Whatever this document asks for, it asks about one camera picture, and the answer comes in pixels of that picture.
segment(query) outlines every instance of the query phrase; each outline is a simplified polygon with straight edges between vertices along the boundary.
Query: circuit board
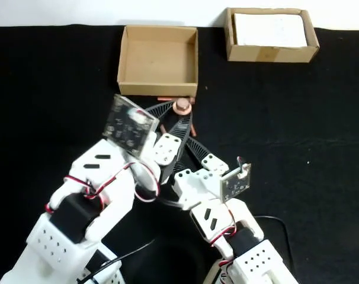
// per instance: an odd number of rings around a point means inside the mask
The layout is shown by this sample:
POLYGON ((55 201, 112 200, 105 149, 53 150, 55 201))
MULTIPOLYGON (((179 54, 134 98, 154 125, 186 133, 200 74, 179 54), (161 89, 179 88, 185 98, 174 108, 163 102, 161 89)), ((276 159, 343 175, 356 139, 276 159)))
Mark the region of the circuit board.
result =
POLYGON ((241 174, 240 167, 222 176, 220 180, 220 199, 223 203, 249 188, 251 164, 247 165, 246 170, 248 174, 245 176, 241 174))
POLYGON ((158 119, 131 100, 116 95, 103 135, 139 158, 148 134, 155 131, 158 119))

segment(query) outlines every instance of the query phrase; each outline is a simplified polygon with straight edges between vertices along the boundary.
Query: black cloth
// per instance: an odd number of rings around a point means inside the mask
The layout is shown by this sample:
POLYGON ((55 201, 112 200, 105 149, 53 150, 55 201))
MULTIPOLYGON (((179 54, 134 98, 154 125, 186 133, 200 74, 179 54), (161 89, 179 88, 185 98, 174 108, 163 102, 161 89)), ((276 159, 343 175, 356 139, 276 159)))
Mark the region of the black cloth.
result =
MULTIPOLYGON (((0 28, 0 277, 71 162, 101 138, 118 92, 122 32, 0 28)), ((200 28, 194 123, 198 139, 231 166, 237 155, 252 162, 240 198, 254 214, 285 221, 301 283, 359 284, 359 31, 316 33, 312 63, 264 64, 227 62, 223 29, 200 28)), ((122 255, 162 235, 181 265, 168 256, 134 272, 131 257, 126 277, 153 267, 162 280, 146 283, 176 283, 170 275, 195 283, 202 267, 178 248, 204 257, 206 270, 217 257, 186 212, 159 204, 137 202, 105 242, 122 255)))

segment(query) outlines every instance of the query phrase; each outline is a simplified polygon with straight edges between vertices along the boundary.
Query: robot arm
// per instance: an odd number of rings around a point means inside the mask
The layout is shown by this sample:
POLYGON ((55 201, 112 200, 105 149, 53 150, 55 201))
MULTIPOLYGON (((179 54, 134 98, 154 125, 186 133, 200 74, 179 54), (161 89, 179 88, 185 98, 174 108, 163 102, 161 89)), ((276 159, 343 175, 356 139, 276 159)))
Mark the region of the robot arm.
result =
POLYGON ((224 258, 219 263, 220 283, 298 284, 243 201, 230 199, 223 204, 214 199, 202 202, 190 214, 203 238, 224 258))
MULTIPOLYGON (((171 105, 164 103, 150 113, 161 117, 171 105)), ((50 198, 51 214, 40 216, 25 250, 0 284, 74 284, 114 258, 101 240, 131 210, 136 183, 155 193, 144 201, 154 201, 159 183, 178 169, 185 145, 195 147, 204 169, 177 172, 173 189, 177 204, 190 211, 200 234, 224 258, 218 281, 297 284, 245 203, 233 198, 249 187, 250 164, 225 174, 227 164, 188 137, 190 125, 187 114, 156 142, 157 118, 117 96, 105 128, 107 139, 72 163, 64 184, 50 198)), ((124 284, 120 266, 114 263, 86 284, 124 284)))

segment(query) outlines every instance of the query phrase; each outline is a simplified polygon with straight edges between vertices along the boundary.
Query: open cardboard box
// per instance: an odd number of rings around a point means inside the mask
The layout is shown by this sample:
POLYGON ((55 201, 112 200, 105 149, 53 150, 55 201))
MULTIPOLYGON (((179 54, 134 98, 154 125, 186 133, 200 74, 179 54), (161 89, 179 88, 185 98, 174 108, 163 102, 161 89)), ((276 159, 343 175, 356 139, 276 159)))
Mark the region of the open cardboard box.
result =
POLYGON ((225 36, 228 61, 247 62, 310 62, 319 50, 319 42, 311 23, 309 13, 300 9, 262 9, 262 8, 228 8, 225 22, 225 36), (307 46, 276 47, 276 46, 239 46, 236 44, 234 14, 300 15, 303 20, 307 46))
POLYGON ((126 26, 121 39, 117 81, 122 95, 195 97, 197 29, 126 26))

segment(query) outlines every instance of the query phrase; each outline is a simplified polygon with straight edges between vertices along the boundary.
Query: white paper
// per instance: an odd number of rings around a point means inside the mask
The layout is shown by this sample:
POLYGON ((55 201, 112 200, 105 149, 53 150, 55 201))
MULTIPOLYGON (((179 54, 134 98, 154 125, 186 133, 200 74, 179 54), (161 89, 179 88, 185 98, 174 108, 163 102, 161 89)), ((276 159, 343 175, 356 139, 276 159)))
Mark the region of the white paper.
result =
POLYGON ((307 46, 299 15, 235 14, 237 44, 240 46, 307 46))

